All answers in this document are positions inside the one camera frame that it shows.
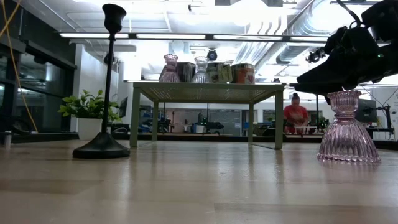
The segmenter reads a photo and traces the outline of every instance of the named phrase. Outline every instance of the wooden table surface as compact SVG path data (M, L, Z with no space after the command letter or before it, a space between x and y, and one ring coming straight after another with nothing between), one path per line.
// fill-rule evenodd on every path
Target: wooden table surface
M395 151L369 165L320 162L318 144L159 141L72 159L84 143L0 149L1 223L398 223Z

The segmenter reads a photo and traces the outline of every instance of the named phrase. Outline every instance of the shelf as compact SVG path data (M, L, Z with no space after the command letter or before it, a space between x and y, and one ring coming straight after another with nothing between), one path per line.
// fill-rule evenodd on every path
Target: shelf
M283 91L284 85L134 82L150 100L172 103L258 103Z

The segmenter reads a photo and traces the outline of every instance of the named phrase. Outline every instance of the black candlestick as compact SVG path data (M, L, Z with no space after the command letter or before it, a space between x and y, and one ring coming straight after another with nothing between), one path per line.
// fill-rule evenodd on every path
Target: black candlestick
M130 156L130 150L120 145L107 132L109 115L109 93L111 88L113 44L116 41L115 34L121 31L121 22L126 16L126 11L114 4L105 4L103 7L105 13L105 28L109 31L109 52L108 69L106 71L106 87L104 99L104 115L102 118L101 132L82 147L73 150L73 158L80 159L110 159Z

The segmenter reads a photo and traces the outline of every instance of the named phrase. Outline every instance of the woman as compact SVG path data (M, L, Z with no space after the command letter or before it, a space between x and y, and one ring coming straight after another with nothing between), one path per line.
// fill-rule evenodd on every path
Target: woman
M284 109L284 119L287 120L285 125L285 133L303 134L302 128L308 126L308 112L307 109L300 106L300 97L297 93L293 93L292 104Z

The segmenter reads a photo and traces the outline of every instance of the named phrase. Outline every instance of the black candlestick base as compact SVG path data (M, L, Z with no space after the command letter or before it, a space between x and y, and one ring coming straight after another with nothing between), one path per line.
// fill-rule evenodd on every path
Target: black candlestick base
M73 158L112 159L130 156L130 149L120 145L110 133L98 133L89 143L73 150Z

